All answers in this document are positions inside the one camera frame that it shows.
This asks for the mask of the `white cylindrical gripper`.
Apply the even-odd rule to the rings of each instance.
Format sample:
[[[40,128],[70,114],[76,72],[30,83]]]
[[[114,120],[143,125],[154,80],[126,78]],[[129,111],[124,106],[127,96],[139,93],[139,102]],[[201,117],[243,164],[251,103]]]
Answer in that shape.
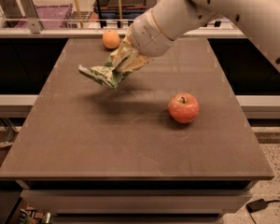
[[[150,57],[162,56],[174,44],[157,24],[153,9],[137,17],[129,26],[127,35],[130,40],[123,38],[112,61],[121,73],[141,68],[152,61]],[[133,48],[140,53],[133,53]]]

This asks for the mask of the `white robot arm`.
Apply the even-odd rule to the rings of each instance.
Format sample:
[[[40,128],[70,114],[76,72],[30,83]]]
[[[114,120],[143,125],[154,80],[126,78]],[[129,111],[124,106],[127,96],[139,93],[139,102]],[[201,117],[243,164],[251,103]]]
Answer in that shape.
[[[128,28],[112,64],[126,72],[159,57],[188,31],[223,16],[280,73],[280,0],[160,0]]]

